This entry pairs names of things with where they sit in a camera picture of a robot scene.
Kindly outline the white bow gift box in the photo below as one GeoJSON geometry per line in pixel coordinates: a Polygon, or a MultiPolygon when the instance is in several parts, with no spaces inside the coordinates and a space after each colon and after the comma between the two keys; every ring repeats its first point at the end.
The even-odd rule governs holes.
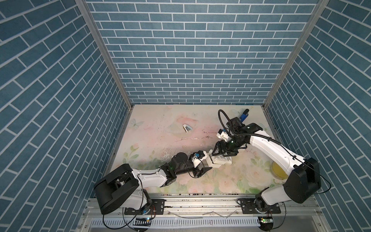
{"type": "Polygon", "coordinates": [[[214,162],[217,164],[221,164],[221,165],[224,165],[224,164],[231,165],[232,159],[231,157],[214,156],[214,162]]]}

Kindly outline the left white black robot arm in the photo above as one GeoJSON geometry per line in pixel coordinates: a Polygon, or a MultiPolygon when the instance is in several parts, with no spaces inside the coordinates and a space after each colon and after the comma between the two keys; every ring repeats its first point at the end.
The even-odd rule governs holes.
{"type": "Polygon", "coordinates": [[[132,169],[128,163],[119,166],[94,185],[101,214],[110,214],[121,206],[144,213],[152,204],[146,188],[169,186],[182,174],[200,178],[212,169],[203,163],[205,160],[210,160],[206,151],[190,156],[180,152],[154,170],[132,169]]]}

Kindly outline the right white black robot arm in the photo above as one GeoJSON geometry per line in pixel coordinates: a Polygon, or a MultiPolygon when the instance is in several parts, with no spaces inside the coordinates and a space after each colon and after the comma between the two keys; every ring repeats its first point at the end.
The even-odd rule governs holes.
{"type": "Polygon", "coordinates": [[[271,138],[258,124],[229,125],[229,131],[219,130],[220,139],[212,156],[236,156],[243,145],[252,145],[268,157],[288,175],[285,183],[266,188],[256,195],[255,205],[265,209],[280,202],[305,202],[321,188],[319,163],[313,158],[305,159],[271,138]]]}

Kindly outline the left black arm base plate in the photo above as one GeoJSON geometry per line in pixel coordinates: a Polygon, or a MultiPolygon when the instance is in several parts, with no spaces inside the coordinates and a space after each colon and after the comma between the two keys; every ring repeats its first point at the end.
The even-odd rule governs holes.
{"type": "Polygon", "coordinates": [[[125,215],[163,215],[165,208],[165,199],[152,199],[151,203],[147,203],[140,210],[133,208],[125,208],[125,215]]]}

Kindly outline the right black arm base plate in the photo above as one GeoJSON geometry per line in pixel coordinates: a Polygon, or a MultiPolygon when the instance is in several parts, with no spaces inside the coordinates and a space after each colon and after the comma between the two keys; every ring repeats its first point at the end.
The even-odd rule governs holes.
{"type": "Polygon", "coordinates": [[[281,209],[279,204],[272,206],[267,205],[260,199],[255,198],[239,198],[237,204],[242,208],[243,214],[280,214],[281,209]]]}

